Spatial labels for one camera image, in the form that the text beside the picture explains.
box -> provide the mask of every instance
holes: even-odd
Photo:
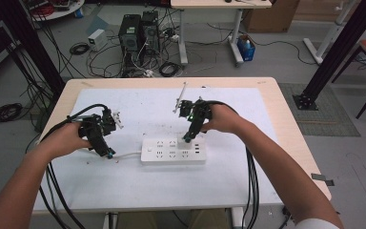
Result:
[[[247,32],[287,32],[298,4],[299,0],[278,0],[268,9],[246,10],[245,29]]]
[[[249,40],[251,43],[251,48],[246,49],[246,41]],[[239,49],[240,54],[244,61],[251,61],[254,59],[254,51],[256,47],[254,46],[254,42],[252,41],[249,35],[241,35],[237,38],[237,48]]]

right hand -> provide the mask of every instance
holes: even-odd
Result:
[[[244,119],[225,105],[210,105],[213,118],[203,125],[201,132],[218,130],[225,133],[235,133]]]

floor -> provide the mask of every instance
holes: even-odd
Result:
[[[53,36],[62,53],[70,56],[68,49],[77,42],[87,42],[90,31],[97,28],[109,30],[117,34],[117,23],[102,19],[96,15],[106,8],[89,5],[84,8],[85,17],[75,19],[71,15],[49,23]],[[130,13],[126,9],[114,14]],[[214,27],[230,28],[230,23],[212,23]],[[294,22],[287,33],[252,34],[257,43],[267,44],[275,41],[290,42],[299,49],[299,57],[306,62],[314,63],[311,55],[302,43],[302,38],[309,37],[318,46],[331,24]],[[207,24],[187,25],[187,40],[195,42],[214,42],[227,36],[226,31],[211,28]],[[38,31],[43,44],[57,65],[56,50],[48,38]],[[110,48],[97,56],[93,65],[105,68],[121,58],[119,48]],[[169,48],[171,61],[178,62],[177,48],[172,44]],[[308,83],[314,76],[317,65],[301,63],[297,58],[297,49],[284,43],[270,46],[256,46],[254,60],[234,66],[231,51],[226,43],[212,46],[199,46],[188,43],[190,65],[178,77],[199,76],[272,76],[280,83]],[[71,63],[85,76],[87,55],[73,56]],[[366,228],[366,112],[360,119],[355,116],[366,100],[366,70],[359,70],[361,64],[353,63],[335,84],[330,84],[335,96],[352,119],[361,137],[333,137],[306,135],[305,140],[310,147],[321,173],[333,179],[335,186],[330,187],[332,203],[339,212],[346,228]],[[109,72],[117,73],[117,66],[108,68]],[[64,78],[82,77],[75,70],[63,71]],[[6,59],[0,65],[0,106],[19,102],[26,105],[29,99],[21,95],[27,88],[27,82],[13,64]],[[31,122],[22,119],[0,124],[0,190],[16,169],[22,159],[29,142],[37,135]],[[278,228],[284,220],[280,207],[262,206],[255,228]],[[178,211],[183,221],[188,220],[187,211]],[[103,214],[76,214],[87,228],[102,228]],[[172,212],[157,214],[159,228],[185,228]],[[33,216],[30,228],[58,228],[54,219],[48,215]],[[289,223],[287,228],[294,228]]]

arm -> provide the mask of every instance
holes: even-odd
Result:
[[[252,122],[226,106],[212,105],[213,119],[202,131],[215,129],[237,135],[266,173],[295,222],[323,219],[343,228],[334,207],[303,169]]]
[[[28,228],[37,191],[53,159],[85,147],[78,136],[79,123],[66,124],[28,152],[0,193],[0,228]]]

power strip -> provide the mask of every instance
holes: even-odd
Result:
[[[144,165],[204,164],[206,159],[206,144],[200,137],[191,143],[178,138],[147,138],[142,142]]]

